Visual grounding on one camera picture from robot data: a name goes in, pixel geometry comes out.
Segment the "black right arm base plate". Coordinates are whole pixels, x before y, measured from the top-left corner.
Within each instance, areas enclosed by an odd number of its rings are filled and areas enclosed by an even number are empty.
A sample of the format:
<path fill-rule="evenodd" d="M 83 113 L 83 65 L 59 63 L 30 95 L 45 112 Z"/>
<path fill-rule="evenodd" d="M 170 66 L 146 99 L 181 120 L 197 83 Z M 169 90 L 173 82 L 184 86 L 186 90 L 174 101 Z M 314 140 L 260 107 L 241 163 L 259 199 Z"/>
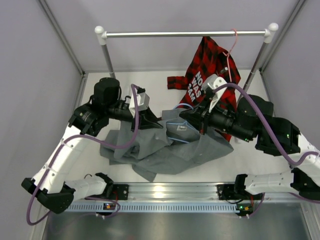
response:
<path fill-rule="evenodd" d="M 217 193 L 219 200 L 249 200 L 251 194 L 243 189 L 236 189 L 234 183 L 218 184 Z"/>

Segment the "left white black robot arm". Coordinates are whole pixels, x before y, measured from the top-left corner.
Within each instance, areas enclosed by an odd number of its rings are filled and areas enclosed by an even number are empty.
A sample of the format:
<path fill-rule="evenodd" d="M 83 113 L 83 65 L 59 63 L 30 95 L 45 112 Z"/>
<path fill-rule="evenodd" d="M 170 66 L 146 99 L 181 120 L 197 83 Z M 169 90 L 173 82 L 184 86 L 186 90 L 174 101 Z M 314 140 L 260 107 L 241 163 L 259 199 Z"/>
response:
<path fill-rule="evenodd" d="M 25 178 L 21 186 L 45 208 L 55 214 L 64 212 L 73 201 L 90 196 L 109 199 L 114 182 L 103 173 L 79 180 L 66 177 L 90 141 L 109 124 L 109 120 L 129 123 L 136 136 L 139 130 L 160 129 L 159 119 L 149 108 L 150 98 L 144 88 L 132 86 L 130 102 L 121 99 L 120 82 L 101 78 L 93 88 L 89 101 L 76 108 L 68 121 L 62 139 L 41 170 Z"/>

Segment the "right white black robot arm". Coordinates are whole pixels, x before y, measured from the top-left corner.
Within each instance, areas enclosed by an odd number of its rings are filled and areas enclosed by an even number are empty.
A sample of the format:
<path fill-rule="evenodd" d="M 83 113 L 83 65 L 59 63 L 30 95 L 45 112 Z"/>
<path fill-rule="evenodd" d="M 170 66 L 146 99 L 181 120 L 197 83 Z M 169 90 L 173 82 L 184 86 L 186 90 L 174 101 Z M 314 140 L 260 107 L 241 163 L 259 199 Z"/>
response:
<path fill-rule="evenodd" d="M 259 96 L 243 97 L 237 107 L 219 101 L 210 108 L 205 98 L 179 116 L 206 134 L 210 128 L 245 142 L 256 140 L 255 149 L 283 157 L 290 170 L 263 175 L 238 174 L 231 195 L 261 199 L 264 193 L 290 193 L 311 202 L 320 200 L 320 152 L 285 118 L 273 116 L 274 105 Z"/>

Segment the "blue wire hanger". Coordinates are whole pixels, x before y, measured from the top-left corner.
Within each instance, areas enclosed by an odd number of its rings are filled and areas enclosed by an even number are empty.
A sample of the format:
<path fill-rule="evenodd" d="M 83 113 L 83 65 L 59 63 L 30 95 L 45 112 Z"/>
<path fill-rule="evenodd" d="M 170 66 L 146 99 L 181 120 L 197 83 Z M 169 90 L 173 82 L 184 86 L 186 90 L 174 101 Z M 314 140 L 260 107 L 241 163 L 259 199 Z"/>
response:
<path fill-rule="evenodd" d="M 166 135 L 170 140 L 188 144 L 200 138 L 198 130 L 180 117 L 181 112 L 193 109 L 194 107 L 188 103 L 179 103 L 173 109 L 162 111 L 161 117 L 165 121 Z"/>

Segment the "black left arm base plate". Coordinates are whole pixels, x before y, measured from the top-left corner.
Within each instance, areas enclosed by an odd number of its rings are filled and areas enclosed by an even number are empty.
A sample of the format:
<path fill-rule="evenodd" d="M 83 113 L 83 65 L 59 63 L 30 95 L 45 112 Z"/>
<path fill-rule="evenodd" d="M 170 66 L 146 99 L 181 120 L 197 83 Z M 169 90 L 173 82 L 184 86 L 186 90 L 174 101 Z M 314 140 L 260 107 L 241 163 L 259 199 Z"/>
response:
<path fill-rule="evenodd" d="M 114 184 L 111 190 L 107 192 L 107 199 L 110 200 L 121 200 L 126 201 L 129 196 L 129 185 L 128 184 Z"/>

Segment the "grey button shirt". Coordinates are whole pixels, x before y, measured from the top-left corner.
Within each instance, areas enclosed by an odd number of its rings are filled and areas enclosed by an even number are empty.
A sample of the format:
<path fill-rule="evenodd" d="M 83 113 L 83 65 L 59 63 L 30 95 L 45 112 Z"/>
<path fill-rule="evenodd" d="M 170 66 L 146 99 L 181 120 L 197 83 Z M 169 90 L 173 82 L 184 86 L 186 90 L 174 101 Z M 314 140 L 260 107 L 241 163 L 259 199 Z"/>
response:
<path fill-rule="evenodd" d="M 149 182 L 157 174 L 177 175 L 233 152 L 232 145 L 214 129 L 200 134 L 190 143 L 178 143 L 167 137 L 166 122 L 161 118 L 162 129 L 139 130 L 134 142 L 125 149 L 100 146 L 100 155 L 110 165 L 129 164 Z"/>

